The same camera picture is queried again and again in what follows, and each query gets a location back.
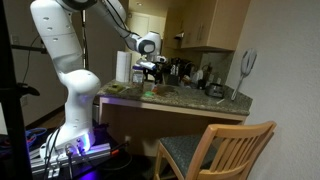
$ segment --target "chair seat cushion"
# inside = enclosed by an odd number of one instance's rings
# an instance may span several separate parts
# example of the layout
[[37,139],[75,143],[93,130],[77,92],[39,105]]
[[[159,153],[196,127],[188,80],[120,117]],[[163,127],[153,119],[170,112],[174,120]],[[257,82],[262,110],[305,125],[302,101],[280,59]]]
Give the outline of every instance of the chair seat cushion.
[[[189,164],[201,137],[202,135],[189,135],[160,138],[160,142],[170,153],[184,177],[187,175]],[[203,160],[202,169],[208,169],[210,167],[216,152],[217,150],[210,146],[208,153]]]

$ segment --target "kitchen appliance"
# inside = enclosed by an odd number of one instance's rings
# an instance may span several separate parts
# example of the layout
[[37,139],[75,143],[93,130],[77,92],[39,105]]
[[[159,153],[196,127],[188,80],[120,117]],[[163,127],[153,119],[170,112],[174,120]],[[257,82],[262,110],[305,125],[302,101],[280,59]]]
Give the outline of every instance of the kitchen appliance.
[[206,87],[205,94],[212,97],[223,98],[223,86],[216,83],[210,83],[210,85]]

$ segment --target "paper towel roll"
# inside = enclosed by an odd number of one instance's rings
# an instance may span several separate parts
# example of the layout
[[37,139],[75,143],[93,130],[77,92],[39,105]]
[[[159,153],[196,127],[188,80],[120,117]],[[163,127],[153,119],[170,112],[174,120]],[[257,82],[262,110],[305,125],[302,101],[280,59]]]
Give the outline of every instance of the paper towel roll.
[[132,54],[130,52],[118,51],[118,53],[117,53],[116,81],[129,82],[130,69],[131,69],[131,58],[132,58]]

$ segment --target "blue light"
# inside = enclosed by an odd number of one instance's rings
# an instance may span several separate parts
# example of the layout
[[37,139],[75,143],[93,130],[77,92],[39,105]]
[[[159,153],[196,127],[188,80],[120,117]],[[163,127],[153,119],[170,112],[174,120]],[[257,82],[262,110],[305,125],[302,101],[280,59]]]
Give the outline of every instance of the blue light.
[[96,171],[90,172],[81,177],[81,180],[94,180],[94,179],[101,179],[101,177],[99,176],[99,173],[97,173]]
[[85,134],[83,136],[83,149],[84,149],[84,152],[87,152],[89,149],[90,149],[90,138],[89,138],[89,134]]

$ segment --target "jar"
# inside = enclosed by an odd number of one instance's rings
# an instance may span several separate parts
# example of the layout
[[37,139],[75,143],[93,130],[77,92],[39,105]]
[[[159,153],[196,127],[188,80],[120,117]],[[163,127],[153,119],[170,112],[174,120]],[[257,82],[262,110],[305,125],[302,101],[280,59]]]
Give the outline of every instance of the jar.
[[144,74],[143,74],[143,67],[139,65],[132,66],[132,86],[143,89],[144,83]]

